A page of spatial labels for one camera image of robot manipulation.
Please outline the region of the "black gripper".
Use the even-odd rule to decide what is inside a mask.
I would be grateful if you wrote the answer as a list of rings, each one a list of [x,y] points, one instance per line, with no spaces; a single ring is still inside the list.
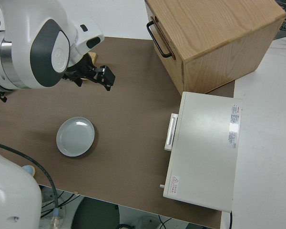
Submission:
[[[79,62],[67,68],[62,79],[70,80],[78,87],[82,86],[83,79],[90,80],[94,83],[101,83],[101,80],[98,79],[97,72],[94,71],[95,68],[96,66],[93,64],[91,56],[87,53]],[[110,91],[114,85],[115,75],[107,65],[103,65],[102,68],[104,69],[102,73],[103,86],[107,91]]]

